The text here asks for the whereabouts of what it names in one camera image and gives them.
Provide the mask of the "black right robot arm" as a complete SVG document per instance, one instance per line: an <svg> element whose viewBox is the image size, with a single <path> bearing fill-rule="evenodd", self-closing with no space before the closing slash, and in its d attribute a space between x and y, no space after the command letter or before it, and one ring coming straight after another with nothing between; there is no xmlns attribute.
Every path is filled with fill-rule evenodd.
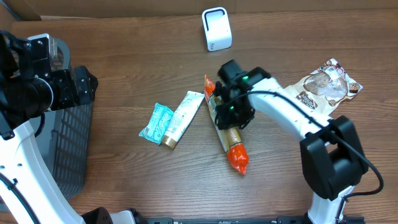
<svg viewBox="0 0 398 224"><path fill-rule="evenodd" d="M310 109L261 67L246 72L230 60L218 76L217 127L243 129L257 111L268 115L300 144L303 176L313 190L304 222L345 223L346 200L369 169L354 124L345 116L333 119Z"/></svg>

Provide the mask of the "beige nut snack pouch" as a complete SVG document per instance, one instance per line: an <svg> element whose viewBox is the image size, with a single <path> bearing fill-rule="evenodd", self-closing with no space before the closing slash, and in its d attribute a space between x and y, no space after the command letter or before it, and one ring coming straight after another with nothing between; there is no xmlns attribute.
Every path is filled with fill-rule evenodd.
<svg viewBox="0 0 398 224"><path fill-rule="evenodd" d="M350 78L334 58L285 88L307 107L325 115L331 114L342 101L354 98L362 89L363 86Z"/></svg>

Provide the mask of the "teal wipes packet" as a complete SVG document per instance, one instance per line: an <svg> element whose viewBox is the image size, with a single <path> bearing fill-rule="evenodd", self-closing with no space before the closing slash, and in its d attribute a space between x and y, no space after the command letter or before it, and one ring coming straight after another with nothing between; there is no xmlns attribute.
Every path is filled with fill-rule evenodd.
<svg viewBox="0 0 398 224"><path fill-rule="evenodd" d="M162 138L173 115L174 112L170 108L156 103L147 126L139 133L139 136L161 145Z"/></svg>

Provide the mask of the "orange noodle packet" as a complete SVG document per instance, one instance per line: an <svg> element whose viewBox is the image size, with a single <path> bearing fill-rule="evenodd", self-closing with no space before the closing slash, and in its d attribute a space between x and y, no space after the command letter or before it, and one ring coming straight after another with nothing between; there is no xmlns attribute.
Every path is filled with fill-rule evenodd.
<svg viewBox="0 0 398 224"><path fill-rule="evenodd" d="M239 135L238 128L219 129L216 125L216 106L222 104L222 100L220 96L215 96L213 94L215 87L215 83L208 75L205 75L204 94L211 120L215 125L216 132L229 163L240 174L245 175L249 163L249 156Z"/></svg>

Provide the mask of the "white cream tube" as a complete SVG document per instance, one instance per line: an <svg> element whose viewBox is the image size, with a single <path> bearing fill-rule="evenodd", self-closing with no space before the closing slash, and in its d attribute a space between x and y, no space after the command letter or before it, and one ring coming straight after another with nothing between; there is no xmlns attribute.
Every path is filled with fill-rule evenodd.
<svg viewBox="0 0 398 224"><path fill-rule="evenodd" d="M162 144L174 150L180 138L196 115L205 95L195 91L187 91L182 102L174 111L172 119L162 138Z"/></svg>

